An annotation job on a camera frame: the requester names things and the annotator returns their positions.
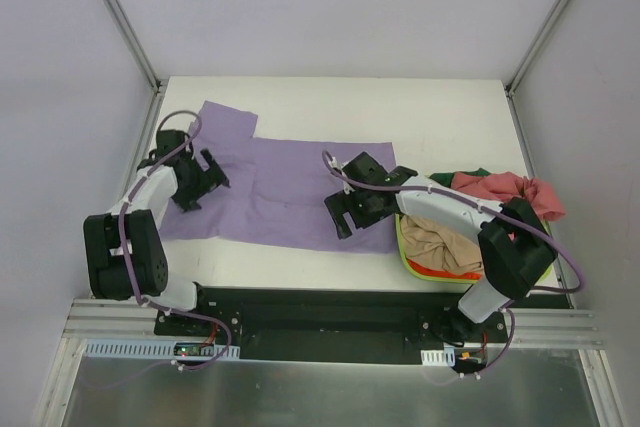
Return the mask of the purple t shirt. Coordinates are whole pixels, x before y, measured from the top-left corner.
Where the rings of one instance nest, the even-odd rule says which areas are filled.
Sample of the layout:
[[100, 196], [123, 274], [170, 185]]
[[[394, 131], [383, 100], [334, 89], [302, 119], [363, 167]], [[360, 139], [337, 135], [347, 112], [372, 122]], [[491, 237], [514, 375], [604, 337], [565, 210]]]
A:
[[324, 204], [341, 183], [321, 154], [341, 161], [369, 153], [386, 169], [395, 167], [390, 143], [275, 140], [255, 136], [258, 117], [213, 102], [199, 111], [202, 129], [194, 146], [207, 149], [230, 181], [181, 211], [170, 204], [160, 227], [164, 240], [226, 240], [358, 254], [388, 254], [396, 248], [394, 221], [384, 219], [349, 238], [338, 238]]

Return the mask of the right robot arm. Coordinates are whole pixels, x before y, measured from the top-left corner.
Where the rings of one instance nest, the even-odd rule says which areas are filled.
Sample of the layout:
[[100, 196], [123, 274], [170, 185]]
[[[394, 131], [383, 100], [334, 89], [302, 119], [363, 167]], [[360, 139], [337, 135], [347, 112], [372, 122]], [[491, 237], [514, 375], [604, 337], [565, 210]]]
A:
[[322, 160], [343, 184], [325, 200], [339, 238], [388, 217], [416, 217], [435, 221], [479, 249], [482, 278], [440, 316], [434, 330], [449, 329], [457, 339], [473, 341], [491, 314], [524, 299], [557, 258], [558, 246], [524, 199], [484, 201], [403, 166], [388, 172], [367, 153], [341, 165], [324, 151]]

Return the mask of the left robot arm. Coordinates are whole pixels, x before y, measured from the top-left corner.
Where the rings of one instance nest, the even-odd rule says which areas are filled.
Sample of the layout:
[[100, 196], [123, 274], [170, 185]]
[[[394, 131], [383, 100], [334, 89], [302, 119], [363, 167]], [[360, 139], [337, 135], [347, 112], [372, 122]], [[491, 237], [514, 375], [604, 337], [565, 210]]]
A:
[[191, 336], [204, 334], [212, 314], [199, 303], [201, 287], [170, 274], [159, 229], [170, 206], [181, 213], [197, 211], [202, 197], [229, 185], [209, 150], [195, 153], [186, 132], [158, 131], [155, 148], [138, 165], [123, 197], [83, 223], [93, 296], [178, 310], [180, 328]]

